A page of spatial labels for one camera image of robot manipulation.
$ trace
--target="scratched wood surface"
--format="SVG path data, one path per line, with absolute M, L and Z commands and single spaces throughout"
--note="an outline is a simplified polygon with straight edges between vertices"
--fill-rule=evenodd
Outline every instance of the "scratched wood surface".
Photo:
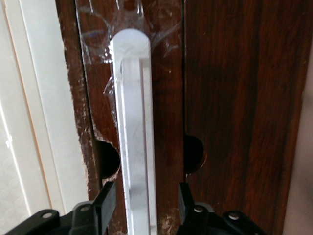
M 97 153 L 97 167 L 100 166 L 99 171 L 96 170 L 100 172 L 97 175 L 98 182 L 107 177 L 101 174 L 103 167 L 101 164 L 110 162 L 111 156 L 105 149 L 97 148 L 97 145 L 102 146 L 101 142 L 106 142 L 118 150 L 110 96 L 103 94 L 111 76 L 110 65 L 107 63 L 110 55 L 106 50 L 106 44 L 110 39 L 108 35 L 113 36 L 123 28 L 125 17 L 128 17 L 126 20 L 136 21 L 133 13 L 129 14 L 134 9 L 134 1 L 125 1 L 123 7 L 127 12 L 117 11 L 117 2 L 115 0 L 57 0 L 66 45 L 65 53 L 73 53 L 72 58 L 76 58 L 76 61 L 67 59 L 67 66 L 73 68 L 73 75 L 69 74 L 69 80 L 78 82 L 77 79 L 84 77 L 86 81 L 81 89 L 87 88 L 90 108 L 87 116 L 91 119 L 91 134 L 96 140 L 94 152 Z M 179 182 L 183 181 L 182 8 L 179 0 L 143 0 L 142 7 L 145 18 L 144 21 L 139 19 L 139 24 L 142 23 L 142 30 L 150 37 L 153 47 L 152 80 L 158 226 L 161 235 L 172 235 L 175 234 L 180 222 L 177 191 Z M 72 15 L 74 12 L 77 14 L 77 22 Z M 75 48 L 74 52 L 68 52 L 68 47 Z M 77 53 L 78 47 L 81 47 L 81 54 Z M 73 63 L 78 61 L 83 61 L 83 68 L 73 66 Z M 83 117 L 82 115 L 79 117 L 78 111 L 76 122 L 80 121 L 80 118 Z M 89 152 L 87 154 L 92 160 L 93 154 Z M 110 179 L 117 183 L 117 206 L 109 225 L 109 235 L 126 234 L 121 170 Z
M 64 41 L 67 74 L 73 98 L 76 128 L 87 170 L 88 196 L 90 200 L 93 200 L 100 190 L 100 164 L 90 119 L 75 5 L 74 1 L 62 0 L 56 0 L 56 5 Z
M 185 131 L 197 201 L 282 234 L 312 38 L 311 0 L 185 1 Z

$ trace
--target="black tool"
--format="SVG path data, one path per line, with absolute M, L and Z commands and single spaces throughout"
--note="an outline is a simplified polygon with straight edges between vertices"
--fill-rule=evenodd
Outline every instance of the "black tool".
M 179 211 L 182 225 L 176 235 L 266 235 L 239 211 L 219 217 L 209 204 L 195 204 L 187 183 L 179 184 Z
M 107 182 L 94 201 L 79 203 L 62 217 L 55 210 L 37 212 L 5 235 L 103 235 L 115 205 L 115 183 Z

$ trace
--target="silver bolt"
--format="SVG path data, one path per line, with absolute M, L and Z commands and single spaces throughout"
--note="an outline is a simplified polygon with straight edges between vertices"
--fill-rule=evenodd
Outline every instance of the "silver bolt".
M 90 206 L 85 206 L 85 207 L 82 207 L 82 208 L 80 209 L 80 211 L 81 211 L 81 212 L 86 212 L 86 211 L 89 211 L 89 209 L 90 209 Z
M 235 214 L 235 213 L 230 213 L 230 214 L 228 215 L 228 217 L 229 217 L 230 219 L 232 219 L 232 220 L 238 220 L 238 219 L 239 219 L 239 216 L 238 216 L 237 214 Z
M 203 207 L 195 206 L 194 207 L 194 211 L 197 212 L 197 213 L 201 213 L 201 212 L 203 212 Z
M 50 218 L 51 216 L 52 216 L 52 213 L 48 212 L 48 213 L 46 213 L 46 214 L 43 214 L 42 218 L 48 219 L 48 218 Z

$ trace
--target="transparent tape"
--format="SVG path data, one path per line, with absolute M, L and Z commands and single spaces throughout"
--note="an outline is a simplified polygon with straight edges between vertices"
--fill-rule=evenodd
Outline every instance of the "transparent tape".
M 79 14 L 99 22 L 90 25 L 92 30 L 81 32 L 84 62 L 86 64 L 111 63 L 110 41 L 119 31 L 135 28 L 150 39 L 151 52 L 162 42 L 166 46 L 164 56 L 180 45 L 168 36 L 181 28 L 181 5 L 173 0 L 156 0 L 145 8 L 141 0 L 105 0 L 107 9 L 97 11 L 97 1 L 79 6 Z

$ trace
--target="white plastic bar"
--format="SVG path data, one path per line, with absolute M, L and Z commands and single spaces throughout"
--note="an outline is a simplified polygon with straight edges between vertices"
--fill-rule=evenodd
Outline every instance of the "white plastic bar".
M 157 235 L 150 41 L 125 29 L 111 53 L 128 235 Z

